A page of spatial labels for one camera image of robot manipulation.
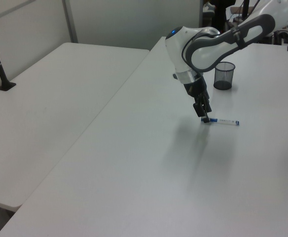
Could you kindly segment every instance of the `robotic arm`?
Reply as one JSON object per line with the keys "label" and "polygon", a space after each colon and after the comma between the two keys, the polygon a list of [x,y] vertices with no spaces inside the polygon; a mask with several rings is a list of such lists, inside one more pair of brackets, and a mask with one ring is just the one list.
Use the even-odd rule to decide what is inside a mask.
{"label": "robotic arm", "polygon": [[195,99],[193,107],[204,122],[211,112],[203,72],[212,70],[226,56],[257,42],[288,25],[288,0],[261,0],[256,10],[239,26],[220,35],[212,27],[175,28],[166,37],[166,47],[176,68],[174,77]]}

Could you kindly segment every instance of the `table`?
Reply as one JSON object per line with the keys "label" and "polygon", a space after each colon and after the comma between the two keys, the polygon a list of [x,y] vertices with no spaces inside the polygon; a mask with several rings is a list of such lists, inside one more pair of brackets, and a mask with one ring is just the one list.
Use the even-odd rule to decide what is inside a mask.
{"label": "table", "polygon": [[286,47],[226,58],[236,65],[229,91],[204,74],[212,116],[237,127],[200,122],[164,40],[0,237],[288,236]]}
{"label": "table", "polygon": [[0,91],[0,207],[25,202],[147,54],[65,43]]}

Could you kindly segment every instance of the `marker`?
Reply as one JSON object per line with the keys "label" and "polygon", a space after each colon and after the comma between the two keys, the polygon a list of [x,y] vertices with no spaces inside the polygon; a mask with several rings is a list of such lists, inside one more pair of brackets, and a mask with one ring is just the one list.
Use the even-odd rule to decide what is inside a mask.
{"label": "marker", "polygon": [[219,118],[209,118],[209,119],[210,119],[210,122],[218,122],[218,123],[223,123],[223,124],[239,126],[239,121],[235,121],[235,120],[226,120],[226,119],[219,119]]}

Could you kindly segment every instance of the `person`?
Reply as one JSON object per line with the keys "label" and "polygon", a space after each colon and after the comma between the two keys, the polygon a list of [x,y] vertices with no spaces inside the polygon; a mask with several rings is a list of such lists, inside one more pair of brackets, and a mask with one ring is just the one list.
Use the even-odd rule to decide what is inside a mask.
{"label": "person", "polygon": [[234,5],[236,0],[209,0],[203,6],[203,16],[212,18],[212,27],[224,32],[226,8]]}

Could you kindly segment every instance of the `wall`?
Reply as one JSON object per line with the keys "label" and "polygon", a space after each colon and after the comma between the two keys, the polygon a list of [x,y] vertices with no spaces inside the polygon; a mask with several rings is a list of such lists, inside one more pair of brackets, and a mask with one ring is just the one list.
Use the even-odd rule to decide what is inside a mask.
{"label": "wall", "polygon": [[79,43],[151,50],[177,26],[199,27],[201,0],[68,0]]}
{"label": "wall", "polygon": [[9,80],[70,41],[62,0],[36,0],[0,18],[0,60]]}

